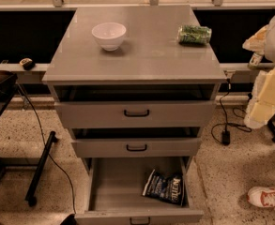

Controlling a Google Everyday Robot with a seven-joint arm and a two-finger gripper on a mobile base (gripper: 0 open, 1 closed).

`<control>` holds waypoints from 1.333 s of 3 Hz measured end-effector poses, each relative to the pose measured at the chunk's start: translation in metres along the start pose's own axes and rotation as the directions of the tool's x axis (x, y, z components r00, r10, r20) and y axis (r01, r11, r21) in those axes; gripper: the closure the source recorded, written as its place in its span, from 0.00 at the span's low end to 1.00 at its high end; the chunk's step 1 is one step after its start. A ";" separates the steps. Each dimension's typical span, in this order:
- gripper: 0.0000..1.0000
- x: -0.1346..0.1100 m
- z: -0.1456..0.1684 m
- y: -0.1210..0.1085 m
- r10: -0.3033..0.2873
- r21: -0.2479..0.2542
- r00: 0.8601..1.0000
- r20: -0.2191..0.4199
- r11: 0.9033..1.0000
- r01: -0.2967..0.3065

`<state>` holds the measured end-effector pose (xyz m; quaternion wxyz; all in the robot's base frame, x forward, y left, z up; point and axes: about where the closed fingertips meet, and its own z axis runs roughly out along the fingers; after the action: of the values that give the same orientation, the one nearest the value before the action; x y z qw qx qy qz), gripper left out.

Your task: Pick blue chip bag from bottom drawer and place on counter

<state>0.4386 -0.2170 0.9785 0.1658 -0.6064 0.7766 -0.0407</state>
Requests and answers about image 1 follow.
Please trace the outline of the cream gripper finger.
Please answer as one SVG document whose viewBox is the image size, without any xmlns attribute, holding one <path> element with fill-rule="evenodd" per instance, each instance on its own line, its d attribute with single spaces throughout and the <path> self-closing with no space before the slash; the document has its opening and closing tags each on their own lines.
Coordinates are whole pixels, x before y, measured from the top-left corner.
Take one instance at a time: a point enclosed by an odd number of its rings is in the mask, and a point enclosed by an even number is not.
<svg viewBox="0 0 275 225">
<path fill-rule="evenodd" d="M 254 35 L 246 39 L 242 44 L 242 48 L 258 54 L 265 53 L 265 40 L 267 34 L 267 26 L 260 28 Z"/>
</svg>

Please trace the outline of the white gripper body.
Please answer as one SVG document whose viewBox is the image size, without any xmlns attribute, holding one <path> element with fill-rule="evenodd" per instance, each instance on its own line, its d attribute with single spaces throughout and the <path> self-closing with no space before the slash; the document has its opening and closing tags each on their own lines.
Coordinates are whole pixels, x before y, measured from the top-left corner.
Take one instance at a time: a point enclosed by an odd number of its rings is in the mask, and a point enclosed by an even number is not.
<svg viewBox="0 0 275 225">
<path fill-rule="evenodd" d="M 256 77 L 252 99 L 246 109 L 244 123 L 248 128 L 261 128 L 275 114 L 275 68 L 260 71 Z"/>
</svg>

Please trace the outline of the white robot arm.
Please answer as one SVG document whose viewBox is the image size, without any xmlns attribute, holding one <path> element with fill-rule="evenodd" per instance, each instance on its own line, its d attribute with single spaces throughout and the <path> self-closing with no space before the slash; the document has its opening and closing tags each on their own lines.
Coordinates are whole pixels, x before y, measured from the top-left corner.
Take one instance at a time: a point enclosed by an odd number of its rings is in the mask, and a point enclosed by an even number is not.
<svg viewBox="0 0 275 225">
<path fill-rule="evenodd" d="M 248 38 L 242 48 L 253 52 L 249 68 L 258 68 L 263 57 L 275 65 L 275 16 Z M 244 123 L 248 128 L 260 128 L 266 125 L 274 114 L 275 67 L 269 72 L 260 71 L 256 77 Z"/>
</svg>

